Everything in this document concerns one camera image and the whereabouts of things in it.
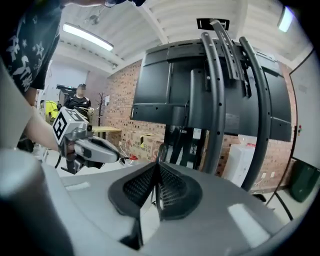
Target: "ceiling light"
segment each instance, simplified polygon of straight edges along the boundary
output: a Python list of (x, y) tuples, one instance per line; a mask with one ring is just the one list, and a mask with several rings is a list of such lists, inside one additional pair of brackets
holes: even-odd
[(278, 27), (281, 31), (287, 32), (292, 20), (294, 19), (294, 13), (288, 8), (284, 7)]
[(88, 41), (96, 44), (97, 46), (100, 46), (108, 51), (111, 51), (114, 48), (114, 46), (111, 43), (109, 43), (108, 41), (103, 40), (102, 38), (90, 33), (89, 31), (78, 28), (74, 25), (65, 23), (63, 25), (62, 30), (65, 32), (68, 32), (70, 34), (73, 34), (75, 36), (81, 37), (85, 40), (88, 40)]

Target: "wooden table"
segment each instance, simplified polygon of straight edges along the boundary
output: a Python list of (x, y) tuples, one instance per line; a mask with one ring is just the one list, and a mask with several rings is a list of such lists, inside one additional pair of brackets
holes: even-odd
[(122, 130), (111, 126), (92, 126), (92, 131), (94, 133), (102, 133), (102, 138), (105, 140), (106, 133), (121, 132)]

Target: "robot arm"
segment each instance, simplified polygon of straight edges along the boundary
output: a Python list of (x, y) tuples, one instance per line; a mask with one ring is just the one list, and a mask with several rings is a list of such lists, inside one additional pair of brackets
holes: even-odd
[[(92, 125), (75, 109), (60, 109), (53, 123), (53, 132), (59, 152), (66, 158), (69, 173), (76, 174), (84, 166), (100, 169), (104, 163), (119, 160), (118, 149), (105, 139), (95, 137)], [(67, 154), (69, 144), (74, 144), (72, 154)]]

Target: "brick wall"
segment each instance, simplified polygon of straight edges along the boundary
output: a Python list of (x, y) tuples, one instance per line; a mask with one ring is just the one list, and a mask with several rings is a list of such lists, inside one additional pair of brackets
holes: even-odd
[[(90, 72), (87, 76), (87, 92), (86, 96), (91, 99), (92, 106), (97, 107), (96, 100), (99, 99), (98, 93), (110, 95), (110, 103), (103, 108), (103, 117), (101, 118), (101, 125), (112, 126), (122, 129), (121, 140), (126, 141), (126, 135), (132, 130), (143, 130), (147, 132), (156, 132), (164, 134), (165, 125), (155, 124), (141, 121), (130, 120), (131, 106), (133, 104), (134, 94), (136, 90), (136, 83), (138, 80), (141, 67), (141, 61), (138, 61), (121, 71), (113, 74), (109, 78)], [(280, 68), (285, 78), (289, 98), (291, 103), (292, 125), (296, 124), (296, 103), (293, 92), (293, 86), (289, 77), (290, 69), (280, 64)], [(93, 124), (98, 123), (98, 111), (95, 111), (93, 116)], [(220, 154), (220, 160), (216, 170), (216, 175), (221, 176), (226, 166), (231, 144), (239, 143), (237, 136), (224, 135), (223, 145)], [(256, 184), (252, 190), (268, 190), (277, 186), (280, 178), (285, 170), (289, 159), (292, 142), (283, 142), (276, 140), (269, 140), (267, 153), (260, 170)], [(270, 178), (271, 173), (275, 172), (275, 176)], [(266, 173), (266, 177), (261, 180), (262, 173)], [(283, 185), (287, 184), (288, 179), (285, 179)]]

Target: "black t-shirt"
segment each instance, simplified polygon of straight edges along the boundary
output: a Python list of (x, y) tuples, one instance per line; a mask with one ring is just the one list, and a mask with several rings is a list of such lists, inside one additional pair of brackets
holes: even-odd
[(88, 111), (83, 110), (80, 107), (85, 108), (85, 109), (90, 108), (91, 101), (87, 97), (78, 98), (77, 96), (74, 96), (74, 97), (68, 98), (66, 100), (64, 106), (67, 107), (68, 109), (72, 109), (72, 110), (75, 109), (80, 114), (82, 114), (88, 118)]
[(29, 87), (45, 87), (48, 65), (59, 41), (61, 14), (60, 0), (34, 1), (6, 38), (1, 57), (23, 95)]

